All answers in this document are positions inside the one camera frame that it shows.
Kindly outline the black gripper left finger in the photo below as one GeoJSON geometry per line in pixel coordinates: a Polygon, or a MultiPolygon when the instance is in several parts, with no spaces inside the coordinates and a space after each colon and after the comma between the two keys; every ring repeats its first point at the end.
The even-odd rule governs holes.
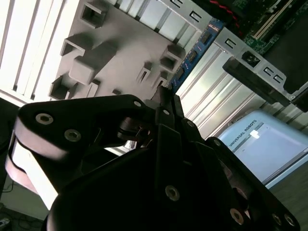
{"type": "Polygon", "coordinates": [[[181,163],[181,137],[170,91],[157,102],[114,95],[21,107],[15,121],[6,170],[38,194],[48,209],[94,197],[143,174],[173,178],[181,163]]]}

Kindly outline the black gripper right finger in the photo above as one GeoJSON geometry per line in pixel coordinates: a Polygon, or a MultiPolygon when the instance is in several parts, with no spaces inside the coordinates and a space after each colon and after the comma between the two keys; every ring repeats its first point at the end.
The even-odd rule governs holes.
{"type": "Polygon", "coordinates": [[[205,183],[205,221],[214,231],[298,231],[290,211],[219,139],[204,140],[172,99],[176,125],[188,142],[193,168],[205,183]]]}

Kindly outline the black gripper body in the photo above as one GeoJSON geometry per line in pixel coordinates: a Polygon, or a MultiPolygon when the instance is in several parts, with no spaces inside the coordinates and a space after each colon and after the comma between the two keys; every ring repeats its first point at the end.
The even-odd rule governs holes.
{"type": "Polygon", "coordinates": [[[114,159],[58,195],[46,229],[212,231],[203,211],[205,183],[188,155],[142,148],[114,159]]]}

